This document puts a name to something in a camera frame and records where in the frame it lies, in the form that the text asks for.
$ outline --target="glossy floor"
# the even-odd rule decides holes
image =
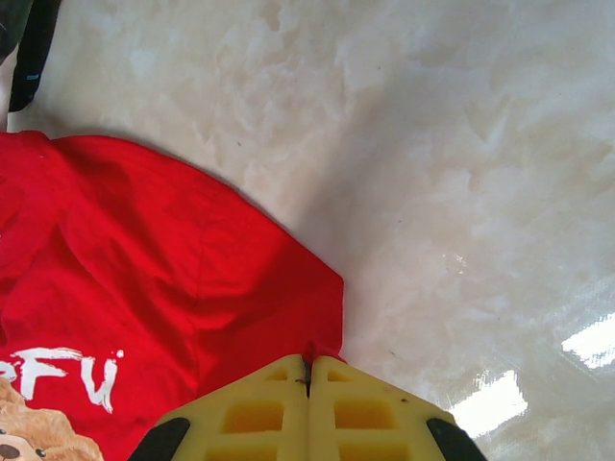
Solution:
[[[12,129],[239,186],[347,280],[345,355],[489,459],[615,459],[615,3],[65,0]]]

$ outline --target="red t-shirt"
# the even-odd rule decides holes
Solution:
[[[0,133],[0,322],[0,376],[115,461],[179,405],[308,344],[336,355],[342,280],[175,159]]]

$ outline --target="bear face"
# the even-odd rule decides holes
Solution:
[[[73,431],[56,410],[34,410],[0,377],[0,459],[3,461],[103,461],[98,446]]]

